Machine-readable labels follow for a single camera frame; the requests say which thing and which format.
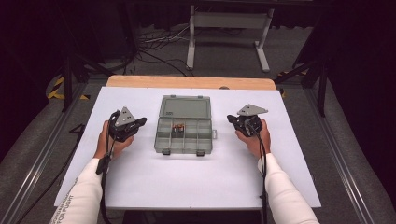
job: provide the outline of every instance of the box lid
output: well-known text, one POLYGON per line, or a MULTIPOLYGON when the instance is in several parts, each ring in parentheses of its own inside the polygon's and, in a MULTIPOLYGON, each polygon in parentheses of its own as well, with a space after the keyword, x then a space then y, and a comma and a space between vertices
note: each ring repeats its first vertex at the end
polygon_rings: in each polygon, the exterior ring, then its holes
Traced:
POLYGON ((165 95, 161 105, 160 118, 211 119, 210 98, 165 95))

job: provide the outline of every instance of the hand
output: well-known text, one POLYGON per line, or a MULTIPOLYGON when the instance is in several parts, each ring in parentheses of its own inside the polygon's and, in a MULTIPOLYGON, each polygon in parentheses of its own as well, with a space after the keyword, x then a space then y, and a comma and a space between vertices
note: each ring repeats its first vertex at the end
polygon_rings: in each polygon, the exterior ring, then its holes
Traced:
MULTIPOLYGON (((260 155, 263 155, 260 153, 260 141, 257 138, 257 136, 251 136, 251 137, 246 137, 244 136, 241 132, 235 131, 236 136, 244 142, 247 145, 248 150, 258 159, 260 158, 260 155)), ((265 122, 264 119, 262 119, 262 130, 260 131, 260 137, 262 138, 262 143, 264 144, 265 147, 265 154, 271 153, 271 138, 270 138, 270 133, 268 132, 267 128, 267 122, 265 122)))
MULTIPOLYGON (((94 158, 102 159, 105 154, 106 154, 106 138, 107 138, 107 126, 108 126, 108 120, 105 121, 103 124, 103 129, 102 132, 99 134, 98 138, 98 146, 96 148, 96 152, 93 155, 94 158)), ((114 154, 113 154, 113 159, 117 158, 121 152, 128 147, 129 145, 132 144, 134 141, 134 137, 131 136, 125 140, 125 142, 115 142, 114 143, 114 154)), ((111 146, 113 145, 113 138, 111 136, 108 137, 108 150, 111 149, 111 146)))

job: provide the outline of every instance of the aluminum rail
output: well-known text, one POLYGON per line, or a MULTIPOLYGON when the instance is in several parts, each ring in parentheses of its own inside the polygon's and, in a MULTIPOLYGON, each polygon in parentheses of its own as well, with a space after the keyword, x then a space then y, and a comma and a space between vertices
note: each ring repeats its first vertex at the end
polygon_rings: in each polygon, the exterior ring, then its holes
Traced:
POLYGON ((17 195, 15 196, 14 200, 12 201, 10 207, 8 208, 6 214, 4 215, 1 223, 2 224, 12 224, 17 221, 18 216, 21 213, 23 206, 25 205, 27 199, 29 198, 30 194, 32 193, 35 184, 38 181, 38 178, 41 176, 55 144, 58 141, 60 132, 63 130, 64 125, 67 122, 73 108, 76 106, 78 102, 78 97, 83 93, 86 84, 78 83, 73 94, 73 101, 69 108, 61 113, 61 116, 56 121, 55 127, 53 128, 46 144, 41 149, 40 154, 38 154, 37 159, 35 160, 34 165, 32 166, 31 170, 29 171, 28 175, 26 176, 25 180, 23 181, 20 190, 18 191, 17 195))
POLYGON ((325 134, 329 148, 331 150, 330 152, 332 155, 332 159, 335 163, 335 167, 337 168, 337 171, 341 176, 344 187, 346 188, 346 192, 349 195, 350 201, 352 201, 352 205, 355 208, 356 214, 358 215, 360 222, 364 224, 374 223, 373 218, 370 215, 370 212, 368 211, 367 206, 361 196, 359 188, 356 185, 355 179, 353 178, 352 173, 350 173, 349 168, 347 167, 347 163, 344 160, 341 149, 332 134, 329 123, 319 114, 319 111, 317 109, 317 98, 314 94, 314 91, 312 89, 304 89, 304 92, 312 110, 314 111, 315 117, 318 120, 319 126, 325 134))

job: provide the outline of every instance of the wooden edge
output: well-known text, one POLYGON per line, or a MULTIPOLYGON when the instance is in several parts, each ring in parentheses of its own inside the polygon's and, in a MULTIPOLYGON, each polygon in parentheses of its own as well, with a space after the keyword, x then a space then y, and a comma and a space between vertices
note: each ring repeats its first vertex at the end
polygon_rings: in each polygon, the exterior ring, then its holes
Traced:
POLYGON ((276 85, 270 78, 235 77, 160 77, 160 76, 111 76, 108 87, 137 88, 191 88, 230 90, 275 91, 276 85))

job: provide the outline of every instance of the handheld controller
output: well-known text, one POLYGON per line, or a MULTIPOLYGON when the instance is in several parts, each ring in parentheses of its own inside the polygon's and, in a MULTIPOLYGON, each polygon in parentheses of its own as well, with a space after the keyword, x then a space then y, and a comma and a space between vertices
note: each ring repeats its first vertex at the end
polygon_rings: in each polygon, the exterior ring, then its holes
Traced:
POLYGON ((121 112, 117 110, 111 115, 109 134, 118 142, 125 140, 139 131, 139 128, 146 124, 148 119, 135 119, 127 107, 123 107, 121 112))
POLYGON ((250 137, 262 130, 262 121, 258 114, 267 113, 268 110, 256 105, 245 105, 237 114, 238 117, 228 115, 228 121, 244 136, 250 137))

